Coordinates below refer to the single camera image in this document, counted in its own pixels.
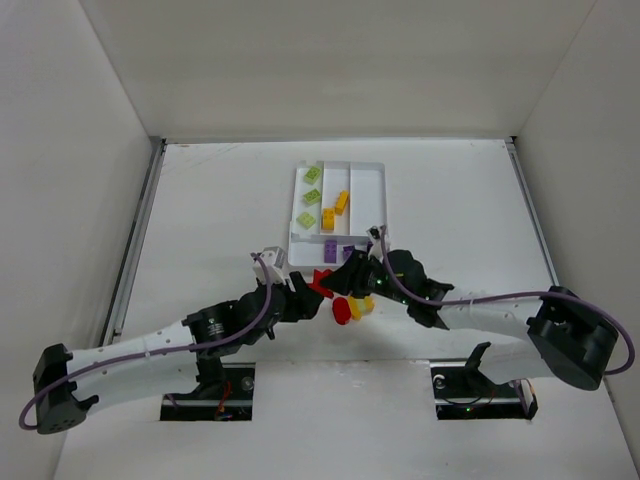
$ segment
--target green cube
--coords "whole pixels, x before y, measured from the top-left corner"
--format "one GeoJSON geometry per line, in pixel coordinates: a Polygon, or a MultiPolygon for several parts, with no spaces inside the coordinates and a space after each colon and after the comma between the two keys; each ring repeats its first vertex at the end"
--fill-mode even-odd
{"type": "Polygon", "coordinates": [[[309,205],[314,205],[322,199],[322,195],[317,188],[314,188],[310,192],[305,193],[303,197],[305,202],[307,202],[309,205]]]}
{"type": "Polygon", "coordinates": [[[304,181],[313,185],[314,183],[316,183],[316,180],[320,178],[320,175],[322,175],[322,170],[320,170],[318,167],[311,167],[307,174],[304,176],[304,181]]]}
{"type": "Polygon", "coordinates": [[[316,223],[316,219],[313,218],[313,215],[307,212],[304,212],[301,215],[299,215],[297,220],[298,220],[298,223],[302,225],[304,228],[306,228],[307,230],[313,227],[313,225],[316,223]]]}

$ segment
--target white wall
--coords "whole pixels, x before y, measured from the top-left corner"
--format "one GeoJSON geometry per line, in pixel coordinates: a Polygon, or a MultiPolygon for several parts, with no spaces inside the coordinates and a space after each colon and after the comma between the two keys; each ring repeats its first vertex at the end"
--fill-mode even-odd
{"type": "MultiPolygon", "coordinates": [[[[517,147],[560,280],[640,343],[640,2],[599,0],[517,147]]],[[[620,364],[624,347],[612,363],[620,364]]],[[[640,367],[610,378],[636,465],[640,367]]]]}
{"type": "Polygon", "coordinates": [[[44,347],[103,318],[150,156],[77,0],[0,0],[0,476],[53,473],[18,429],[44,347]]]}
{"type": "Polygon", "coordinates": [[[518,132],[594,0],[82,0],[151,135],[518,132]]]}

